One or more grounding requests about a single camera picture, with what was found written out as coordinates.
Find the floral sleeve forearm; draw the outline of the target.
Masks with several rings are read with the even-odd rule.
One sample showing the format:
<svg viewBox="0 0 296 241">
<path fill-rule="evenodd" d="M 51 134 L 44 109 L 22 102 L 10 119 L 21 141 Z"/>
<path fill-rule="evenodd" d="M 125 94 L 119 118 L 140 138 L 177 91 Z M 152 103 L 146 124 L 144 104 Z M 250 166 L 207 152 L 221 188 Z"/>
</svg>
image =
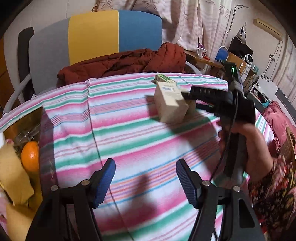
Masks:
<svg viewBox="0 0 296 241">
<path fill-rule="evenodd" d="M 273 160 L 270 172 L 248 182 L 253 209 L 270 240 L 295 240 L 295 173 L 285 157 Z"/>
</svg>

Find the person right hand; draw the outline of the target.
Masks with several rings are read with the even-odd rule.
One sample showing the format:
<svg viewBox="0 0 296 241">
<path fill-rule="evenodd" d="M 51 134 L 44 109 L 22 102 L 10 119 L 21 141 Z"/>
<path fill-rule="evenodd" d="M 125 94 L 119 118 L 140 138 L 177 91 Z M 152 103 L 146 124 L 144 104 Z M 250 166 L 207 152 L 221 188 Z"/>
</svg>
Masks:
<svg viewBox="0 0 296 241">
<path fill-rule="evenodd" d="M 259 182 L 273 168 L 273 157 L 269 152 L 264 136 L 255 125 L 236 122 L 232 128 L 225 126 L 223 130 L 219 131 L 220 152 L 225 149 L 225 135 L 228 130 L 246 137 L 248 161 L 245 165 L 245 172 L 250 176 L 252 183 Z"/>
</svg>

